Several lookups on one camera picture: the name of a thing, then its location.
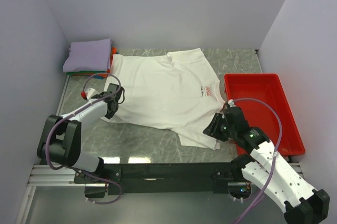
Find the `white t shirt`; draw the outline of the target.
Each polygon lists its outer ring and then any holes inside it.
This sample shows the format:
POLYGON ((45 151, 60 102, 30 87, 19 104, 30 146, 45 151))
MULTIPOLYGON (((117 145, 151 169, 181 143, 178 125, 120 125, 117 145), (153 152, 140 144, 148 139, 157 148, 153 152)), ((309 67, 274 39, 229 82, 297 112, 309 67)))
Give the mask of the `white t shirt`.
POLYGON ((130 123, 178 134, 181 145, 217 150, 218 141, 203 134, 224 105, 220 80, 200 48, 162 56, 113 56, 112 74, 125 90, 123 103, 109 123, 130 123))

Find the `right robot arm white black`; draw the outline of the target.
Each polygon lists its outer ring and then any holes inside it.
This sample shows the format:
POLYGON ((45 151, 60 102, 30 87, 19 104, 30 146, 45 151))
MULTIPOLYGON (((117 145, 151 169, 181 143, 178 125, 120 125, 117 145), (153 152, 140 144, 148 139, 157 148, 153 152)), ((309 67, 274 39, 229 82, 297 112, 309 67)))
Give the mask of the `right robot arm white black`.
POLYGON ((217 140, 232 139, 245 154, 232 161, 231 175, 247 180, 260 189, 243 217, 267 195, 282 210, 287 223, 320 223, 328 216, 330 197, 305 181, 281 156, 277 147, 258 127, 249 126, 238 106, 216 113, 203 133, 217 140))

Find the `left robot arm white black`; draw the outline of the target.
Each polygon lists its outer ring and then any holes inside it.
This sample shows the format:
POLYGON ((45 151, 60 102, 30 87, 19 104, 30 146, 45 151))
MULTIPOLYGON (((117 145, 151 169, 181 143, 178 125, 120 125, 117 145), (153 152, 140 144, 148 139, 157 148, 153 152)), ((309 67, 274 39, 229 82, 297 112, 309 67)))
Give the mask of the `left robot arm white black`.
POLYGON ((46 119, 37 156, 47 163, 86 171, 86 176, 98 183, 105 178, 104 161, 81 151, 82 132, 100 118, 111 119, 122 103, 120 99, 125 99, 125 90, 118 84, 109 84, 102 93, 94 94, 94 91, 81 93, 87 103, 77 110, 46 119))

